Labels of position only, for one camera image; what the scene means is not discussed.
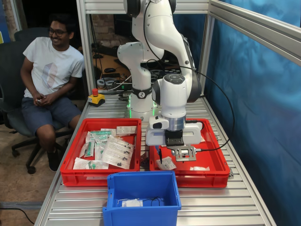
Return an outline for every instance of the chair wheel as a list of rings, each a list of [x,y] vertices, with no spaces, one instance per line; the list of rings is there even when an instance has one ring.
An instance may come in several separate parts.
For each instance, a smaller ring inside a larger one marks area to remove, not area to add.
[[[29,168],[27,168],[27,172],[29,174],[34,174],[36,172],[36,168],[34,166],[30,166]]]
[[[20,155],[20,153],[17,150],[13,150],[13,156],[16,158]]]

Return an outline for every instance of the brick wall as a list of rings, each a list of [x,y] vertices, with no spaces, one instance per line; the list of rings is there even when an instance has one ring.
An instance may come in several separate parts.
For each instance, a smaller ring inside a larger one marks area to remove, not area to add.
[[[115,34],[113,15],[92,15],[96,41],[106,47],[119,46],[130,40]]]
[[[2,0],[3,10],[5,13],[5,19],[8,26],[9,37],[12,41],[15,40],[14,34],[17,32],[17,26],[13,14],[13,9],[10,4],[10,0]]]

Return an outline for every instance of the man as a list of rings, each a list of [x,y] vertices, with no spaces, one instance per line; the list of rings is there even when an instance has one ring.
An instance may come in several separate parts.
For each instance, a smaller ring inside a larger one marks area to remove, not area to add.
[[[55,149],[53,120],[75,129],[80,110],[64,95],[82,77],[84,57],[69,45],[76,24],[70,15],[53,15],[49,37],[36,38],[23,53],[21,77],[26,86],[22,113],[27,127],[38,136],[47,151],[49,167],[56,171],[59,157]]]

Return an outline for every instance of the dark blue shorts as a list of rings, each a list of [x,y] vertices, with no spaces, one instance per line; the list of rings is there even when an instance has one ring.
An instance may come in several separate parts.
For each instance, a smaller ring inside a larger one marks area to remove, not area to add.
[[[33,104],[33,99],[24,97],[22,99],[22,113],[28,129],[33,135],[36,135],[38,128],[44,125],[52,125],[53,120],[56,120],[68,127],[69,122],[81,111],[67,97],[57,99],[49,106],[36,106]]]

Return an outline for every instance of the red button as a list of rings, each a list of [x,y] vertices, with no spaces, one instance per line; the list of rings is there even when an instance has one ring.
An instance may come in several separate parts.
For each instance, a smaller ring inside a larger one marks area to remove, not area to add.
[[[92,95],[93,96],[98,96],[98,89],[92,89]]]

